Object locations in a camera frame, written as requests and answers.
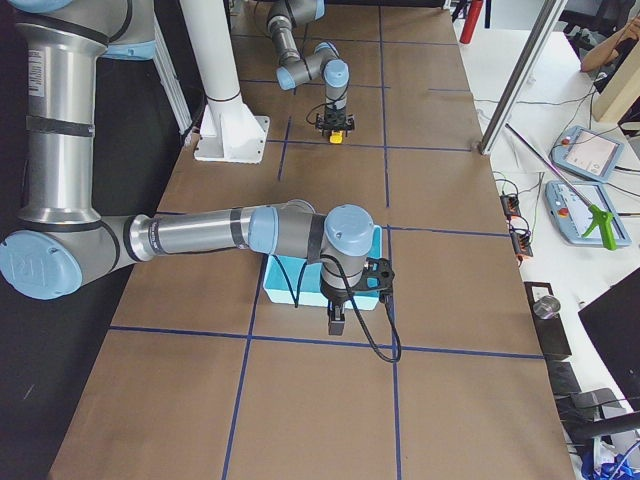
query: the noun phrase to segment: black floor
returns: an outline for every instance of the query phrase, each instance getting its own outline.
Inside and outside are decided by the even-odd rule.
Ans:
[[[185,84],[199,85],[177,2],[156,13]],[[0,2],[0,238],[19,228],[27,151],[26,43]],[[180,147],[153,62],[98,60],[94,207],[153,214]],[[186,89],[192,107],[200,93]],[[0,277],[0,479],[41,479],[62,442],[130,269],[54,301],[21,296]]]

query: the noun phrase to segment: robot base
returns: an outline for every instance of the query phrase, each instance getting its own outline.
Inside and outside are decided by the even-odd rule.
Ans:
[[[242,110],[243,121],[240,128],[236,125],[227,126],[222,115],[218,132],[214,126],[211,109],[207,105],[200,127],[201,138],[194,152],[196,160],[237,163],[262,161],[271,121],[269,117],[254,116],[244,104]],[[248,135],[247,130],[253,130],[253,134]]]

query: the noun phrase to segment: sticker label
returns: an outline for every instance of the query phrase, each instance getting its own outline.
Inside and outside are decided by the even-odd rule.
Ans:
[[[29,95],[44,97],[44,52],[29,50]]]

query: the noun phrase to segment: person's arm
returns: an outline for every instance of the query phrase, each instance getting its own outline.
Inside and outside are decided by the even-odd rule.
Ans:
[[[600,43],[591,50],[582,60],[580,71],[590,72],[602,65],[614,61],[620,55],[616,47],[625,40],[638,40],[640,38],[640,18],[635,17],[625,25],[625,27],[604,42]]]

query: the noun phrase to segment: blue joint cap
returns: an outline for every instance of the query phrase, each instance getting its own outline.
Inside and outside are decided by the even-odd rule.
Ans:
[[[249,248],[254,252],[272,255],[278,245],[278,210],[259,207],[249,221]]]
[[[316,0],[316,20],[324,17],[324,0]]]
[[[286,68],[278,68],[278,70],[276,70],[276,76],[278,77],[278,83],[280,84],[281,89],[292,90],[296,88],[296,81]]]
[[[9,4],[27,13],[49,13],[60,10],[73,0],[9,0]]]
[[[156,41],[109,45],[102,55],[113,60],[151,60],[156,54]]]
[[[333,88],[342,88],[349,83],[349,65],[340,59],[331,60],[324,67],[324,81]]]
[[[373,230],[371,215],[357,205],[334,208],[324,221],[324,233],[331,245],[351,257],[369,253],[373,245]]]
[[[40,232],[21,230],[0,244],[0,271],[23,295],[51,300],[82,285],[77,260],[57,240]]]

